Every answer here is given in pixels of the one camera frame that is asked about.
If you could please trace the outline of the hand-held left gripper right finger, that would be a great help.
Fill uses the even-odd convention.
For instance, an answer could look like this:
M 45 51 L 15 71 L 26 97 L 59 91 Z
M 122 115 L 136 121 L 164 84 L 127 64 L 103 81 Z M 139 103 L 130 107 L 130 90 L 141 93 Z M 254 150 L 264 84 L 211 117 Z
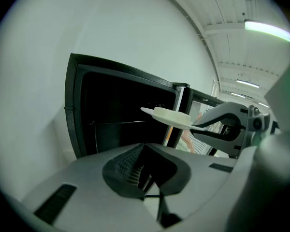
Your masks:
M 201 208 L 224 184 L 236 164 L 236 159 L 194 154 L 158 144 L 154 146 L 183 160 L 191 169 L 191 178 L 183 190 L 165 197 L 169 211 L 181 219 Z

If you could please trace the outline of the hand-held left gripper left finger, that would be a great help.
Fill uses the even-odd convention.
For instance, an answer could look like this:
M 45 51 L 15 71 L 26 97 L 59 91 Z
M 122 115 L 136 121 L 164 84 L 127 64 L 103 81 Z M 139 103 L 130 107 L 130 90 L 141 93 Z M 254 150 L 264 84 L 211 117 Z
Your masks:
M 119 196 L 105 183 L 103 166 L 134 145 L 82 157 L 29 192 L 22 204 L 35 212 L 61 185 L 76 187 L 53 226 L 66 232 L 157 232 L 160 224 L 143 201 Z

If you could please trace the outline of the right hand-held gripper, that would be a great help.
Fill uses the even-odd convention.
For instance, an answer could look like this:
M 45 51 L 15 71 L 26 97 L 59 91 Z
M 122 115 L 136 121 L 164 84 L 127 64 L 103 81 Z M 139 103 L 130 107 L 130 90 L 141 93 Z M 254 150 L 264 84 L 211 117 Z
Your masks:
M 248 108 L 234 102 L 222 103 L 202 115 L 193 125 L 205 128 L 217 122 L 224 125 L 245 127 L 245 130 L 235 130 L 229 134 L 219 134 L 211 131 L 190 130 L 191 134 L 213 148 L 237 157 L 243 149 L 259 146 L 270 125 L 270 114 L 263 114 L 256 106 Z

